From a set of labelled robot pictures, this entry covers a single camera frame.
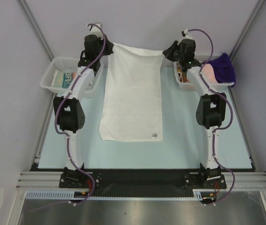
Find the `white towel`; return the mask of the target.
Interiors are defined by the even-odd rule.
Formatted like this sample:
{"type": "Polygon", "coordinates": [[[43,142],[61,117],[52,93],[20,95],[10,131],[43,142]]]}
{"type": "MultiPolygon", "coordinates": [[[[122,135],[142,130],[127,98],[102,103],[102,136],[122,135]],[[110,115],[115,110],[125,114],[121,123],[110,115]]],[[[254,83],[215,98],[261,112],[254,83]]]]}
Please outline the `white towel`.
{"type": "Polygon", "coordinates": [[[99,134],[104,141],[163,140],[161,51],[115,43],[108,56],[99,134]]]}

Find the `colourful rabbit print towel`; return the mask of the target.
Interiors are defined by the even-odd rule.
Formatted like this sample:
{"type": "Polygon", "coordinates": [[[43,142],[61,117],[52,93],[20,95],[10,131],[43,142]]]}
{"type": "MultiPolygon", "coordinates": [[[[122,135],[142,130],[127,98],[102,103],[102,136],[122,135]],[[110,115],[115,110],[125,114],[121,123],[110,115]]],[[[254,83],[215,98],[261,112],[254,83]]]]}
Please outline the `colourful rabbit print towel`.
{"type": "Polygon", "coordinates": [[[76,72],[61,72],[55,70],[51,86],[54,88],[68,89],[76,76],[76,72]]]}

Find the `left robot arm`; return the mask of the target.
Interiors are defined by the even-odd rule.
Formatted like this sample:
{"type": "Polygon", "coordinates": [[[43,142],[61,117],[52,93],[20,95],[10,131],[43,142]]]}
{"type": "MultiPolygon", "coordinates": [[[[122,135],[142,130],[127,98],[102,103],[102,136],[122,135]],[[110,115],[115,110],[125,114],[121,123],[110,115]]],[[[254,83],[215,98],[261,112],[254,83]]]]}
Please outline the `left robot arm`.
{"type": "Polygon", "coordinates": [[[78,62],[76,76],[67,91],[53,100],[55,120],[54,128],[60,135],[65,135],[67,162],[63,174],[69,177],[74,187],[82,187],[88,176],[84,172],[84,161],[77,135],[85,124],[85,114],[80,100],[89,84],[102,72],[101,58],[113,53],[114,44],[105,34],[102,37],[91,34],[84,38],[84,50],[78,62]]]}

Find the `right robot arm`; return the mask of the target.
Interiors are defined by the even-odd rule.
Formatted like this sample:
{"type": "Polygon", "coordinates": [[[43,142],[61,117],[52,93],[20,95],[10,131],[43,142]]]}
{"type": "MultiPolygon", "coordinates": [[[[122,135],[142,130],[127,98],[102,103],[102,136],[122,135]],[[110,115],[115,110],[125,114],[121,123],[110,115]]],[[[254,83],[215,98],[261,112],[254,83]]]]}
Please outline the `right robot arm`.
{"type": "Polygon", "coordinates": [[[194,85],[199,102],[196,110],[196,121],[202,128],[204,156],[200,163],[199,184],[203,188],[210,188],[216,179],[221,177],[221,168],[217,163],[218,128],[225,119],[226,95],[217,93],[204,74],[203,66],[195,59],[196,43],[193,39],[174,41],[163,51],[166,59],[177,62],[182,73],[194,85]]]}

